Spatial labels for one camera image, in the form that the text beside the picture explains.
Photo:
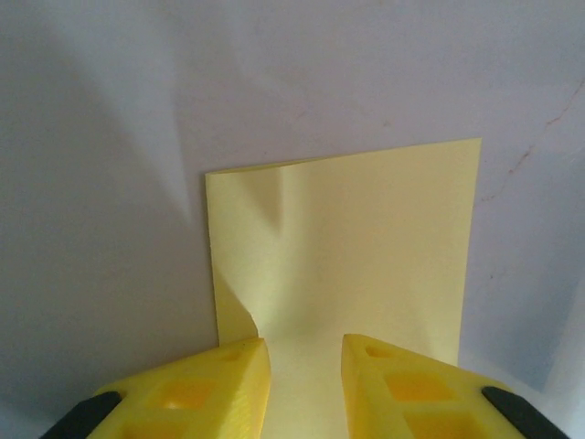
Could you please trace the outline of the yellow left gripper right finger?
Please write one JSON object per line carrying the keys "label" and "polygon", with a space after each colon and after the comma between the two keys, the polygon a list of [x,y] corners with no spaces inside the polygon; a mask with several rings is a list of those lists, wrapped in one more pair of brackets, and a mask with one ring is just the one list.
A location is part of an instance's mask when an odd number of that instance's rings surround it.
{"label": "yellow left gripper right finger", "polygon": [[381,340],[346,334],[341,377],[352,438],[562,438],[504,383]]}

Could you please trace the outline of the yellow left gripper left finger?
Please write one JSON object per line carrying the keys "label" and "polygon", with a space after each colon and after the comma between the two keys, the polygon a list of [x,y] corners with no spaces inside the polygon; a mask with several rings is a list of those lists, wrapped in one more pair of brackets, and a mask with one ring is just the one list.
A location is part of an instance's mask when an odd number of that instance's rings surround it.
{"label": "yellow left gripper left finger", "polygon": [[46,438],[258,438],[271,385],[266,343],[228,343],[103,386]]}

